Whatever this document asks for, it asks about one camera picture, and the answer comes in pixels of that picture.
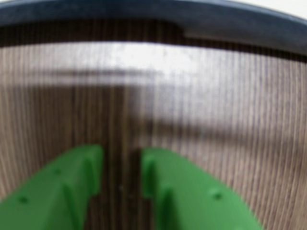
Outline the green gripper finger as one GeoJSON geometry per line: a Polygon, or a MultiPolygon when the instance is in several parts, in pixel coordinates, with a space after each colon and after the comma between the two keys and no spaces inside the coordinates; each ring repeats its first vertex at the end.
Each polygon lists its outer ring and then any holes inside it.
{"type": "Polygon", "coordinates": [[[141,175],[158,230],[262,228],[239,195],[178,153],[142,149],[141,175]]]}
{"type": "Polygon", "coordinates": [[[0,203],[2,230],[82,230],[100,193],[104,151],[83,145],[64,152],[0,203]]]}

